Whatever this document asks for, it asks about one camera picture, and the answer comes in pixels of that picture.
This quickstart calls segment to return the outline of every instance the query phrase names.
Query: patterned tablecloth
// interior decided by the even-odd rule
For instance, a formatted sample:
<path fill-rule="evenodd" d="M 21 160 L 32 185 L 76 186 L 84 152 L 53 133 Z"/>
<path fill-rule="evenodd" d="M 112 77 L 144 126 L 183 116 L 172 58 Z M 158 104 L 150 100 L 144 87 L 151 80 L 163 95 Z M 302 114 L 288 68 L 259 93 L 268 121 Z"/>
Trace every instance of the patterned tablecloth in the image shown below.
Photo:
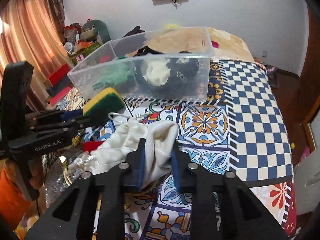
<path fill-rule="evenodd" d="M 84 101 L 73 88 L 59 104 L 75 110 Z M 175 120 L 178 141 L 191 160 L 211 172 L 234 171 L 291 234 L 296 226 L 288 136 L 264 70 L 252 63 L 221 60 L 210 65 L 208 101 L 125 99 L 124 114 L 151 111 L 143 120 Z M 87 130 L 84 141 L 106 140 L 112 121 Z M 189 239 L 191 194 L 179 194 L 172 174 L 125 211 L 126 239 Z"/>

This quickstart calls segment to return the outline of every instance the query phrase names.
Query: white drawstring bag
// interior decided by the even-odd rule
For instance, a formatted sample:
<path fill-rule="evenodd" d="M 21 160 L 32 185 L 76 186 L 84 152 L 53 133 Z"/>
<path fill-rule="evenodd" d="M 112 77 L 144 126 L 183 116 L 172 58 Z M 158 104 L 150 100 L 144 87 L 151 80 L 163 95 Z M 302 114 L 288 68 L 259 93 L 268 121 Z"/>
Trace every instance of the white drawstring bag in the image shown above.
<path fill-rule="evenodd" d="M 69 168 L 73 169 L 76 166 L 82 171 L 91 171 L 94 175 L 109 171 L 112 167 L 124 162 L 129 152 L 137 150 L 140 138 L 145 138 L 143 183 L 145 187 L 171 170 L 169 159 L 177 136 L 178 125 L 174 121 L 162 120 L 145 125 L 139 123 L 135 118 L 130 118 L 126 123 L 118 126 L 115 133 L 91 152 L 91 161 L 82 160 L 82 167 L 79 166 L 79 163 L 77 165 L 72 163 Z"/>

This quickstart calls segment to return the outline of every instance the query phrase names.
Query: yellow ball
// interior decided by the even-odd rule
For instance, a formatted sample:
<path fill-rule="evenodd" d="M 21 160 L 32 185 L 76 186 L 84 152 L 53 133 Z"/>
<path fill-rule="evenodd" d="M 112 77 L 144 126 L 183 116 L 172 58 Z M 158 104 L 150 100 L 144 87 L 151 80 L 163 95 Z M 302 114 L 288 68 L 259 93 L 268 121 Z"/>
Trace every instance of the yellow ball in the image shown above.
<path fill-rule="evenodd" d="M 166 25 L 166 28 L 167 28 L 167 29 L 177 29 L 177 28 L 179 28 L 179 26 L 176 25 L 176 24 L 167 24 L 167 25 Z"/>

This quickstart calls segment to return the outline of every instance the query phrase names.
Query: pink item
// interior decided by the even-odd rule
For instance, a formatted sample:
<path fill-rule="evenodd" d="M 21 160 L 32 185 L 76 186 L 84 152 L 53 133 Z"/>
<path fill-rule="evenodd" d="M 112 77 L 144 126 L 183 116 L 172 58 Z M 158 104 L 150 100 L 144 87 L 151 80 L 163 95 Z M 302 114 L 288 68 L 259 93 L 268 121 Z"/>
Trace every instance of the pink item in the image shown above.
<path fill-rule="evenodd" d="M 299 162 L 302 162 L 302 160 L 304 158 L 307 158 L 310 154 L 311 154 L 310 148 L 308 146 L 306 146 L 306 148 L 304 149 L 304 151 L 303 151 L 303 153 L 302 153 L 302 155 L 300 157 Z"/>
<path fill-rule="evenodd" d="M 76 57 L 77 63 L 81 62 L 84 60 L 84 56 L 81 54 L 80 57 Z"/>
<path fill-rule="evenodd" d="M 262 65 L 261 63 L 259 62 L 256 62 L 255 63 L 256 65 L 258 65 L 260 68 L 262 68 L 263 70 L 267 71 L 266 67 L 264 65 Z"/>
<path fill-rule="evenodd" d="M 108 62 L 109 59 L 110 59 L 110 56 L 103 56 L 103 57 L 99 58 L 99 63 Z"/>
<path fill-rule="evenodd" d="M 56 96 L 50 99 L 49 101 L 50 105 L 54 106 L 60 99 L 63 99 L 66 96 L 66 94 L 69 93 L 70 90 L 71 90 L 71 87 L 65 87 Z"/>
<path fill-rule="evenodd" d="M 212 47 L 214 48 L 219 48 L 219 43 L 215 42 L 215 41 L 211 41 Z"/>
<path fill-rule="evenodd" d="M 272 67 L 272 68 L 269 68 L 267 71 L 271 72 L 271 71 L 274 71 L 274 70 L 275 70 L 275 67 Z"/>

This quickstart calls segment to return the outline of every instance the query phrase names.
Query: metal screw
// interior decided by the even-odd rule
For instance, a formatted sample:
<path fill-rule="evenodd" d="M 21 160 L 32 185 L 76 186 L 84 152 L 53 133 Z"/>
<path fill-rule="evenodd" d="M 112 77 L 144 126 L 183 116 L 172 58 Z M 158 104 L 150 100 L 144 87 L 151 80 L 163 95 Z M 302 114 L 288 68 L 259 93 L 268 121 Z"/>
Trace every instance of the metal screw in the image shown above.
<path fill-rule="evenodd" d="M 188 167 L 189 167 L 190 169 L 194 170 L 194 169 L 198 168 L 198 164 L 196 164 L 196 163 L 189 163 L 189 164 L 188 164 Z"/>
<path fill-rule="evenodd" d="M 125 170 L 125 169 L 129 168 L 129 163 L 120 163 L 119 168 L 121 170 Z"/>
<path fill-rule="evenodd" d="M 228 178 L 228 179 L 233 179 L 236 175 L 232 172 L 232 171 L 227 171 L 225 173 L 225 176 Z"/>
<path fill-rule="evenodd" d="M 91 175 L 92 175 L 92 173 L 90 171 L 85 171 L 84 173 L 81 174 L 81 177 L 83 179 L 88 179 L 91 177 Z"/>

